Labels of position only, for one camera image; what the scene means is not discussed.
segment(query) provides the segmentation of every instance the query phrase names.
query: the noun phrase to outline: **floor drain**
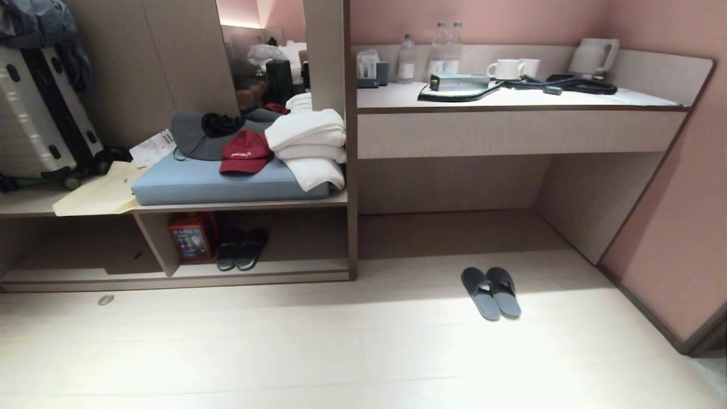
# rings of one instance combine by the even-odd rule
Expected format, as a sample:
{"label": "floor drain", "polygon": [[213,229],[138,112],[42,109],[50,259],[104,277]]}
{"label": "floor drain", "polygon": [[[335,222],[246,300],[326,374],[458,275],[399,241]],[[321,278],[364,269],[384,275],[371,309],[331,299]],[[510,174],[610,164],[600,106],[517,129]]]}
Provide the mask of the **floor drain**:
{"label": "floor drain", "polygon": [[110,303],[111,301],[113,301],[113,295],[104,295],[104,296],[103,296],[103,297],[101,297],[101,299],[100,299],[100,300],[98,301],[98,305],[100,305],[100,306],[104,306],[104,305],[106,305],[106,304]]}

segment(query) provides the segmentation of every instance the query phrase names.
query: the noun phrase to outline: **blue cushion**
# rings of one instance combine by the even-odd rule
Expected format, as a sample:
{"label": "blue cushion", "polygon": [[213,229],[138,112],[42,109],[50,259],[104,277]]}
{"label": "blue cushion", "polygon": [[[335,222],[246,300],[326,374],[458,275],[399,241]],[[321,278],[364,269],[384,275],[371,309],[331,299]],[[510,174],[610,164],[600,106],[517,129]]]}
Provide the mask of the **blue cushion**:
{"label": "blue cushion", "polygon": [[140,205],[191,205],[195,203],[262,202],[325,199],[329,184],[303,191],[293,172],[274,158],[254,175],[221,175],[220,162],[176,160],[168,155],[132,186]]}

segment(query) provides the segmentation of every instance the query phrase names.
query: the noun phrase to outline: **drawer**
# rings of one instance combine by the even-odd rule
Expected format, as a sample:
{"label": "drawer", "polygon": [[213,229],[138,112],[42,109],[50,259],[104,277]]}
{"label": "drawer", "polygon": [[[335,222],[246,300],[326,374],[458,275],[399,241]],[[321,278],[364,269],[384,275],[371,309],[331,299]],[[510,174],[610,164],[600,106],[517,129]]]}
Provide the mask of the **drawer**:
{"label": "drawer", "polygon": [[686,112],[495,111],[358,116],[361,159],[663,152]]}

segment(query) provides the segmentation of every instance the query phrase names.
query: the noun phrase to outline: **red box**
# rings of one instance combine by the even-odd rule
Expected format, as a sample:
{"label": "red box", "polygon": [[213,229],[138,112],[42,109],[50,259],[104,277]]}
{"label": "red box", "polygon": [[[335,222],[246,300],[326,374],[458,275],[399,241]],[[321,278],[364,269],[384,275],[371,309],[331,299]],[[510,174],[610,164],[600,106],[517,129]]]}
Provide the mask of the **red box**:
{"label": "red box", "polygon": [[212,212],[183,215],[169,224],[169,232],[183,260],[214,257],[217,249],[217,223]]}

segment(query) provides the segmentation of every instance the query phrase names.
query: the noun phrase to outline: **mirror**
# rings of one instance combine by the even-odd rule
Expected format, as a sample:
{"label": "mirror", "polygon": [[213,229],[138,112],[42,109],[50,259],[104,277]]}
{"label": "mirror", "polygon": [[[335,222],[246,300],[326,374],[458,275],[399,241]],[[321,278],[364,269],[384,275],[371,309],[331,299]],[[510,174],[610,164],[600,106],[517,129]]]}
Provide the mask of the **mirror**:
{"label": "mirror", "polygon": [[241,113],[308,91],[303,0],[217,0]]}

